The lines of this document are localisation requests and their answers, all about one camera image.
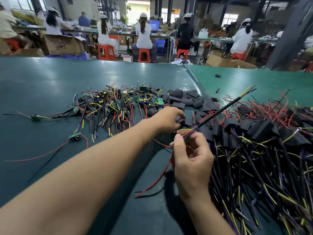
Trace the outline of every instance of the man in blue shirt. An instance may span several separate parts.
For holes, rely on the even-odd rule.
[[[80,26],[90,26],[90,20],[88,20],[88,18],[86,17],[86,13],[82,12],[81,16],[78,18],[78,24]]]

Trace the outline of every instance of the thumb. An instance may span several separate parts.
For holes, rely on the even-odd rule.
[[[180,134],[176,134],[174,138],[174,158],[177,165],[188,159],[185,141]]]

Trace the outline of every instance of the white pants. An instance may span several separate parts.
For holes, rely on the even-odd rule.
[[[99,44],[111,45],[113,47],[113,49],[114,49],[114,54],[118,55],[118,52],[119,52],[119,41],[117,39],[108,39],[107,41],[105,41],[105,43],[99,43]]]

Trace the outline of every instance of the black shirt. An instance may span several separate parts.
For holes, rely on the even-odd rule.
[[[191,38],[194,36],[194,27],[192,24],[182,23],[178,27],[176,38],[180,38],[182,43],[190,43]]]

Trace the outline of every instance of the hand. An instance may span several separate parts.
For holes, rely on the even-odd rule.
[[[195,132],[185,141],[182,135],[190,131],[178,131],[173,142],[173,170],[179,195],[184,203],[206,199],[209,195],[209,179],[214,156],[202,133]]]
[[[151,117],[153,124],[158,126],[158,133],[172,133],[180,129],[180,123],[176,122],[176,117],[185,119],[184,112],[176,107],[167,106]]]

